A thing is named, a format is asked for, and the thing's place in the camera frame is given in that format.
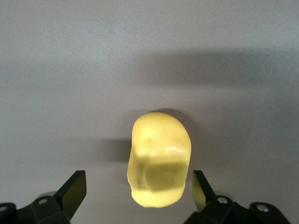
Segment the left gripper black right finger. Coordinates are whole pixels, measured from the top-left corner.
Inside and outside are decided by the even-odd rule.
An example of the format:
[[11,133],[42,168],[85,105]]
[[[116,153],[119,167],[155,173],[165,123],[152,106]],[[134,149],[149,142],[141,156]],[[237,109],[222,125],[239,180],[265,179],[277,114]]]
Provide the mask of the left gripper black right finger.
[[185,224],[228,224],[233,220],[233,201],[216,195],[200,170],[193,171],[192,196],[197,211],[190,215]]

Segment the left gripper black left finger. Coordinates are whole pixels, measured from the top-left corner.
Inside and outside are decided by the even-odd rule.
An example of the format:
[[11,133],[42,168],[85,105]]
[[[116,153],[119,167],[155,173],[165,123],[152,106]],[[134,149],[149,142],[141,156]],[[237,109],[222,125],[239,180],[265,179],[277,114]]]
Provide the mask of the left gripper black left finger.
[[69,224],[87,193],[85,171],[77,170],[55,192],[37,198],[30,208],[36,224]]

